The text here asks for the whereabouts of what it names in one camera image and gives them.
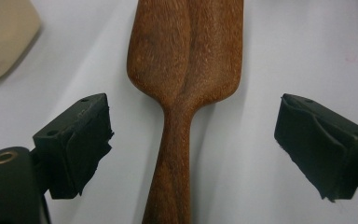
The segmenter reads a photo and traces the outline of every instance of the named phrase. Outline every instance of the wooden spatula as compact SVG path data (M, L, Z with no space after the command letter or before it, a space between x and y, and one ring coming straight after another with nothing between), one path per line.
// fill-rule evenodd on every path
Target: wooden spatula
M139 0L127 71L156 99L164 130L143 223L190 223L189 130L195 112L238 87L243 0Z

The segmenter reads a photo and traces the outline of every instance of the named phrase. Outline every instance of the wood grain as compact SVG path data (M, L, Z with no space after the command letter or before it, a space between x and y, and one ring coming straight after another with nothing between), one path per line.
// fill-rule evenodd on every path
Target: wood grain
M240 83L243 0L139 0L127 71L156 99L164 130L143 223L190 223L189 131Z

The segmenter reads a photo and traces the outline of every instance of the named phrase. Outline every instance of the black plastic part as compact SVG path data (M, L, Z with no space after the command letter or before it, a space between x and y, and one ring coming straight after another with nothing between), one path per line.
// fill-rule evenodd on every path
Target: black plastic part
M23 147L0 150L0 223L50 223L29 150Z
M98 162L111 149L113 133L104 93L79 100L34 135L32 152L41 190L53 199L81 194Z
M353 196L358 187L358 125L310 99L285 94L275 139L322 198Z

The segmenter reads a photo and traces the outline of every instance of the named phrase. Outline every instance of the spatula handle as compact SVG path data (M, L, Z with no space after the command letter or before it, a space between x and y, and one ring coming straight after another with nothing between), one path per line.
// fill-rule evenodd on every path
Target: spatula handle
M143 224L190 223L189 131L192 115L164 113L164 130Z

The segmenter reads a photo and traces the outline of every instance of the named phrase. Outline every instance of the white surface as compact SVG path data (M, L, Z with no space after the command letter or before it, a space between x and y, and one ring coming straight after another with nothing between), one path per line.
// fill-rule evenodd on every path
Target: white surface
M0 78L0 149L76 100L106 92L116 132L82 197L52 201L53 223L141 223L162 132L158 104L135 89L126 57L136 0L34 0L43 28ZM358 123L358 1L245 1L237 92L191 129L193 223L358 223L358 191L330 203L273 137L280 97L304 96Z

